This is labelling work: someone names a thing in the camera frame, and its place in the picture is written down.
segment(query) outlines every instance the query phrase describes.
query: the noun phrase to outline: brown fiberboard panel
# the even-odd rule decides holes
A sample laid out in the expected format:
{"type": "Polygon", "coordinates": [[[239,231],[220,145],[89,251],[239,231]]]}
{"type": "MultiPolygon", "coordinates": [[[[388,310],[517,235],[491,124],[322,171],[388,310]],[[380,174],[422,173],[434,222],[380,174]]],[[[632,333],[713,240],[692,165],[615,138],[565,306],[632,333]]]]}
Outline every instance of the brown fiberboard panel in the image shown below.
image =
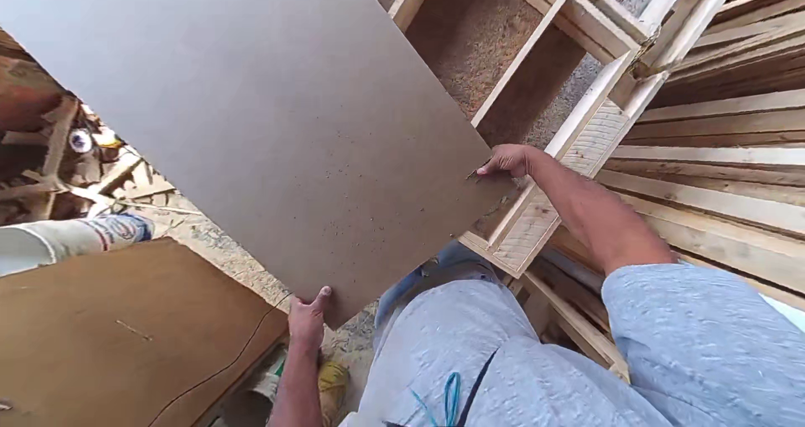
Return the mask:
{"type": "Polygon", "coordinates": [[[332,327],[513,185],[377,0],[3,0],[67,89],[332,327]]]}
{"type": "Polygon", "coordinates": [[[5,276],[0,425],[189,426],[286,332],[170,238],[5,276]]]}

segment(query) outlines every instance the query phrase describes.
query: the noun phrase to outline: finger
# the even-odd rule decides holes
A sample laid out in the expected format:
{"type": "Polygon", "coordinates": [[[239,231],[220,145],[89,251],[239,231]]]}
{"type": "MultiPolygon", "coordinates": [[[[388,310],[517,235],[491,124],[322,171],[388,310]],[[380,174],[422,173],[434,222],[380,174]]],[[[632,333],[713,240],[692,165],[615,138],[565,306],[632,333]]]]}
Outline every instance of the finger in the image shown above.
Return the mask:
{"type": "Polygon", "coordinates": [[[319,294],[316,295],[316,299],[310,303],[310,306],[320,312],[323,312],[327,307],[327,302],[330,300],[330,295],[332,294],[332,288],[329,286],[324,286],[319,290],[319,294]]]}
{"type": "Polygon", "coordinates": [[[479,167],[477,171],[475,171],[475,173],[478,175],[487,175],[491,174],[492,172],[495,172],[500,167],[500,160],[501,160],[500,155],[497,152],[495,152],[492,155],[492,158],[489,159],[489,161],[487,161],[486,164],[479,167]]]}

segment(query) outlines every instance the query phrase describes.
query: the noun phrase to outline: person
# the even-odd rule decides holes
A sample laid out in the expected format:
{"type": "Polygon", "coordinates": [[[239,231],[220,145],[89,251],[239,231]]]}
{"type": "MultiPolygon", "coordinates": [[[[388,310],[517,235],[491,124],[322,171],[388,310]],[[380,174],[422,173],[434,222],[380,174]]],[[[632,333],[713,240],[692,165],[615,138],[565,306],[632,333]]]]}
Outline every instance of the person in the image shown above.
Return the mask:
{"type": "MultiPolygon", "coordinates": [[[[805,425],[805,335],[727,271],[679,263],[620,197],[533,147],[479,175],[530,175],[604,268],[602,298],[631,384],[539,342],[492,267],[456,242],[380,299],[375,354],[342,425],[805,425]]],[[[321,425],[316,354],[329,288],[291,304],[270,427],[321,425]]]]}

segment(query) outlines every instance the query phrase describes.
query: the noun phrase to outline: plywood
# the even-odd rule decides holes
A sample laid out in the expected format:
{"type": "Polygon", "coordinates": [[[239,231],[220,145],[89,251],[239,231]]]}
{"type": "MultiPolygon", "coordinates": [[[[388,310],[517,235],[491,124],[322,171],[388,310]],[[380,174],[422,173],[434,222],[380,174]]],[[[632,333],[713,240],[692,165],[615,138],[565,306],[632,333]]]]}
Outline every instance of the plywood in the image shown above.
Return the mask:
{"type": "Polygon", "coordinates": [[[189,427],[286,332],[170,238],[5,276],[0,423],[189,427]]]}
{"type": "Polygon", "coordinates": [[[488,147],[377,0],[4,0],[0,20],[291,290],[332,285],[333,327],[512,187],[467,179],[488,147]]]}

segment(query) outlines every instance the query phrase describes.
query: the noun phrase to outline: wooden shelf frame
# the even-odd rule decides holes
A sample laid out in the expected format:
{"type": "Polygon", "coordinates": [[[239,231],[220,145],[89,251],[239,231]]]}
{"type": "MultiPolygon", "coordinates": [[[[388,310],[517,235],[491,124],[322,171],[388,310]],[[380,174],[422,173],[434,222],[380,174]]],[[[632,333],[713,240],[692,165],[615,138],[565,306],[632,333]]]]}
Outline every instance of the wooden shelf frame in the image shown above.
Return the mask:
{"type": "MultiPolygon", "coordinates": [[[[562,164],[593,177],[669,77],[666,70],[653,68],[644,69],[641,78],[632,77],[631,69],[639,58],[649,55],[649,60],[659,60],[664,67],[669,60],[681,59],[726,0],[651,0],[640,17],[631,15],[616,0],[525,1],[542,14],[543,20],[472,123],[478,127],[540,36],[553,24],[604,68],[545,150],[562,164]],[[674,14],[663,24],[670,10],[674,14]]],[[[395,0],[389,14],[404,32],[423,2],[395,0]]],[[[519,277],[559,223],[547,196],[528,177],[517,200],[490,233],[482,237],[468,231],[459,241],[519,277]]]]}

